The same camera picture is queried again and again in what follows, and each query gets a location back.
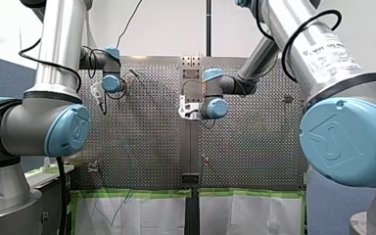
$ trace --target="green tape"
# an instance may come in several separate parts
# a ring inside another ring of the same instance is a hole
[[[85,198],[125,198],[128,196],[128,189],[110,189],[103,188],[99,190],[80,190],[71,191],[71,196],[77,199]],[[191,191],[189,190],[160,190],[160,191],[146,191],[146,190],[132,190],[131,198],[136,199],[175,199],[175,198],[189,198]]]
[[[307,185],[307,172],[304,173],[304,185]]]
[[[301,235],[305,235],[305,223],[306,223],[306,192],[302,194],[302,207],[301,207]]]
[[[71,197],[70,208],[71,208],[71,234],[75,235],[75,218],[77,216],[77,197]]]
[[[256,189],[201,189],[200,197],[232,197],[232,196],[251,196],[262,198],[280,198],[280,199],[301,199],[302,193],[299,191],[271,191]]]

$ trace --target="pegboard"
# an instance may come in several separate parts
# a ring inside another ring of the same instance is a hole
[[[120,100],[108,98],[105,116],[90,93],[101,72],[94,78],[86,70],[80,72],[80,97],[92,115],[92,126],[82,156],[74,160],[74,188],[179,187],[180,59],[173,61],[123,62],[121,77],[128,91]],[[95,162],[99,170],[89,171],[88,164]]]
[[[221,68],[234,74],[245,59],[203,58],[202,68]],[[90,93],[102,78],[100,71],[83,77],[80,94],[92,114],[89,139],[76,170],[73,188],[100,187],[178,189],[181,187],[183,121],[179,105],[181,59],[123,58],[124,98],[108,99],[104,116]],[[139,77],[128,72],[129,69]],[[282,102],[285,95],[294,98]],[[280,68],[258,84],[246,98],[226,96],[229,115],[214,127],[203,126],[200,142],[201,186],[297,190],[303,185],[305,158],[300,154],[301,98],[298,85],[287,80]],[[89,163],[99,163],[89,171]]]
[[[229,59],[203,60],[204,70],[221,68],[230,75],[242,65]],[[201,187],[302,189],[306,160],[299,142],[301,95],[278,61],[260,79],[255,94],[224,96],[227,117],[201,129]],[[286,96],[292,103],[285,102]]]

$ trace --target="white wall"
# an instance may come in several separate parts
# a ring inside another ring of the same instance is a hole
[[[19,0],[0,0],[0,59],[35,69],[35,63],[18,52],[38,40],[41,31],[42,23]],[[28,54],[37,57],[38,50]]]
[[[116,46],[138,0],[98,0],[90,27],[99,47]],[[145,0],[120,42],[122,55],[197,55],[205,51],[204,0]]]
[[[89,15],[98,47],[116,46],[137,2],[94,0]],[[237,7],[234,0],[212,2],[212,54],[249,56],[261,39],[249,10]],[[338,35],[363,67],[376,71],[376,0],[323,0],[320,8],[343,13]],[[31,10],[19,0],[0,0],[0,58],[34,68],[34,63],[18,57],[18,51],[40,35],[41,23]],[[119,49],[122,55],[205,54],[206,1],[145,0]],[[37,50],[30,54],[37,56]]]

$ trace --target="vertical metal rail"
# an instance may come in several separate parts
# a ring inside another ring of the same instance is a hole
[[[207,57],[212,55],[212,0],[207,0]]]

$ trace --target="metal bracket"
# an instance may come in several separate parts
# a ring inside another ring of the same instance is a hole
[[[198,184],[200,183],[200,174],[186,173],[182,174],[182,184]]]

